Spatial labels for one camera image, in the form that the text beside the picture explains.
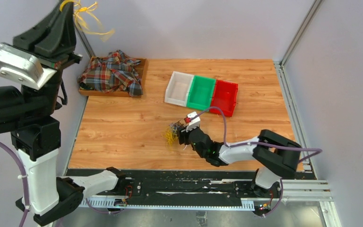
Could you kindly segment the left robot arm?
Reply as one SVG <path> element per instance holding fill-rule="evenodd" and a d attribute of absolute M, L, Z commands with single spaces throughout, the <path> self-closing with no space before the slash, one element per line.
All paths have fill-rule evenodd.
<path fill-rule="evenodd" d="M 7 151 L 20 170 L 23 197 L 16 206 L 44 227 L 72 213 L 83 201 L 103 191 L 125 192 L 125 175 L 114 167 L 90 176 L 56 174 L 61 147 L 60 123 L 54 111 L 66 105 L 63 71 L 80 63 L 74 52 L 76 2 L 62 0 L 12 44 L 0 44 L 0 76 L 19 83 L 0 87 L 0 134 L 10 132 L 15 150 Z"/>

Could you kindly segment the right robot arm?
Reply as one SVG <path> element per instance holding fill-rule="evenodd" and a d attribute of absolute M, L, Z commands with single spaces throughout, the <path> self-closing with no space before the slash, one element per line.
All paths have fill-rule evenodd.
<path fill-rule="evenodd" d="M 197 154 L 213 166 L 227 166 L 245 160 L 257 160 L 263 166 L 256 170 L 249 192 L 256 197 L 267 196 L 281 178 L 295 175 L 301 146 L 271 130 L 261 130 L 259 136 L 242 142 L 226 144 L 213 141 L 200 128 L 177 130 L 179 144 L 190 145 Z"/>

